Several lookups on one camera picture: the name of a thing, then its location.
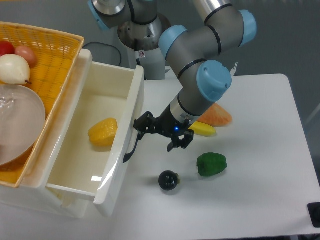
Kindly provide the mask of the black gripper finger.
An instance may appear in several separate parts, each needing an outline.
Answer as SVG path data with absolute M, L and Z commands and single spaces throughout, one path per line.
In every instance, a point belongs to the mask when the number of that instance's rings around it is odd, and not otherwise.
M 145 112 L 141 117 L 134 120 L 133 128 L 137 130 L 137 140 L 140 141 L 145 134 L 155 133 L 155 118 L 149 111 Z
M 170 137 L 171 143 L 169 143 L 167 146 L 167 152 L 177 148 L 186 149 L 194 139 L 194 131 L 188 129 L 183 133 L 182 136 L 182 139 L 180 139 L 180 136 L 176 134 Z

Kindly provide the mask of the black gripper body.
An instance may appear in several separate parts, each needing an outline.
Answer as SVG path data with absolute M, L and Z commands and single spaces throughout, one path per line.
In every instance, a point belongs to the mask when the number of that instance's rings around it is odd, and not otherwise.
M 160 134 L 167 138 L 179 138 L 180 136 L 189 136 L 190 120 L 183 118 L 182 122 L 177 120 L 170 107 L 167 107 L 162 114 L 155 119 L 155 123 L 150 127 L 152 134 Z

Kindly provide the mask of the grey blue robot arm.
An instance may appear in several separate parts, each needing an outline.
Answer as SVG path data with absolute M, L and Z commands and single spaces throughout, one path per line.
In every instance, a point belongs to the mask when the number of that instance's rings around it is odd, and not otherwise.
M 232 84 L 229 70 L 214 57 L 252 41 L 257 34 L 255 17 L 229 0 L 196 0 L 204 25 L 189 31 L 167 24 L 155 0 L 90 0 L 88 6 L 101 29 L 117 28 L 119 40 L 134 51 L 147 79 L 163 77 L 169 64 L 182 85 L 159 117 L 146 112 L 134 121 L 137 139 L 158 134 L 170 138 L 168 151 L 186 148 L 194 138 L 191 125 Z

